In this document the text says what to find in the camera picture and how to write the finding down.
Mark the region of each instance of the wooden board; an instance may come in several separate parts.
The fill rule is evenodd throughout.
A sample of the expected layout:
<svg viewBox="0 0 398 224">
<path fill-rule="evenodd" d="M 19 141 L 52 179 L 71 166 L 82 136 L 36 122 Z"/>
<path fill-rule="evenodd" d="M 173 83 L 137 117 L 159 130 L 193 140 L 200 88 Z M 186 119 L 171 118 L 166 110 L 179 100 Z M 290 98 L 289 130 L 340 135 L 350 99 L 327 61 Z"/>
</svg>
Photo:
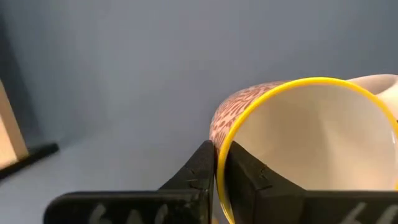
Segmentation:
<svg viewBox="0 0 398 224">
<path fill-rule="evenodd" d="M 0 81 L 0 169 L 28 155 L 24 138 Z"/>
</svg>

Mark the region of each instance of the gray background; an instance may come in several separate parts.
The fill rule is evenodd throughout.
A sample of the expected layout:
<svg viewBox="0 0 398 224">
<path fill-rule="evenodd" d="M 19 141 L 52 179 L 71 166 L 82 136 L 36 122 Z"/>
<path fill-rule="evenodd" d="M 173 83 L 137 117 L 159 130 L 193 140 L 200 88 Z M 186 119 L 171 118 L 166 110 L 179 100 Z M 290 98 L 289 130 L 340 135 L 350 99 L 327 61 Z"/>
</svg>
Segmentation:
<svg viewBox="0 0 398 224">
<path fill-rule="evenodd" d="M 71 190 L 157 188 L 208 137 L 218 104 L 249 85 L 397 73 L 397 6 L 2 0 L 13 85 L 31 105 L 16 112 L 30 118 L 22 129 L 36 126 L 41 134 L 26 135 L 62 152 L 0 183 L 1 220 L 40 223 L 49 200 Z"/>
</svg>

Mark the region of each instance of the mug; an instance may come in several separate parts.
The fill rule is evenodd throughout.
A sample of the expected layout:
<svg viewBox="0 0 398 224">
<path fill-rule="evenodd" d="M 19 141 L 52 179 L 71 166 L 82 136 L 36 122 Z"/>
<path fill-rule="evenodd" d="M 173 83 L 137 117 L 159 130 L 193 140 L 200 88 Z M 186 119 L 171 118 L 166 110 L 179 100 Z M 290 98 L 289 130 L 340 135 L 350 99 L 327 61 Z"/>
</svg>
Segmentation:
<svg viewBox="0 0 398 224">
<path fill-rule="evenodd" d="M 389 90 L 395 87 L 393 78 L 279 81 L 224 100 L 211 122 L 210 139 L 228 221 L 234 223 L 224 169 L 232 141 L 307 190 L 394 190 L 398 124 L 396 107 L 388 105 L 398 93 Z"/>
</svg>

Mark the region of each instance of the mug rim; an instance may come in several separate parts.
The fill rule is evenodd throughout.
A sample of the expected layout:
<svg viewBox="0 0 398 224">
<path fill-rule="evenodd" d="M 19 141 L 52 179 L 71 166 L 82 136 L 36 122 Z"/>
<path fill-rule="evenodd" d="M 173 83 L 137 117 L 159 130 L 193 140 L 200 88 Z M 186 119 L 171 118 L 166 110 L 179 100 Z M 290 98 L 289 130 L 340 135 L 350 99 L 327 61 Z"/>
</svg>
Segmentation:
<svg viewBox="0 0 398 224">
<path fill-rule="evenodd" d="M 355 83 L 351 83 L 346 80 L 341 80 L 338 78 L 330 78 L 330 77 L 310 77 L 310 78 L 300 78 L 298 80 L 289 81 L 283 83 L 267 92 L 262 94 L 259 98 L 255 99 L 236 119 L 233 123 L 231 129 L 228 131 L 227 135 L 224 138 L 223 143 L 221 144 L 220 151 L 218 153 L 217 158 L 217 171 L 216 171 L 216 183 L 217 183 L 217 192 L 218 198 L 220 200 L 221 208 L 229 221 L 229 223 L 235 223 L 233 212 L 231 208 L 231 204 L 229 198 L 226 194 L 225 188 L 225 179 L 224 179 L 224 171 L 225 171 L 225 163 L 226 158 L 229 152 L 229 148 L 231 143 L 238 132 L 238 129 L 241 127 L 246 118 L 261 104 L 263 104 L 270 97 L 275 96 L 283 91 L 290 90 L 299 86 L 312 85 L 312 84 L 329 84 L 336 86 L 343 86 L 345 88 L 349 88 L 361 95 L 365 96 L 367 99 L 371 100 L 375 105 L 377 105 L 384 115 L 387 117 L 388 121 L 391 123 L 393 132 L 395 134 L 396 139 L 398 139 L 398 123 L 387 107 L 387 105 L 380 100 L 376 95 L 372 94 L 370 91 L 360 87 Z"/>
</svg>

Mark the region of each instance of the leopard print pattern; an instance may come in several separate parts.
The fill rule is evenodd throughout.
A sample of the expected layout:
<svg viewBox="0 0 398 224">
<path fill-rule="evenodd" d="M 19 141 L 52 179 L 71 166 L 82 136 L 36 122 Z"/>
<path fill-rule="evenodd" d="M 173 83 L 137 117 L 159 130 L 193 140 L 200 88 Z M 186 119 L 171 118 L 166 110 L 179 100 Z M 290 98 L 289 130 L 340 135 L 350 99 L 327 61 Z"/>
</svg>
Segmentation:
<svg viewBox="0 0 398 224">
<path fill-rule="evenodd" d="M 229 129 L 239 115 L 255 99 L 285 82 L 287 81 L 277 81 L 251 86 L 247 89 L 237 91 L 220 104 L 210 124 L 210 140 L 212 140 L 216 146 L 217 153 Z"/>
</svg>

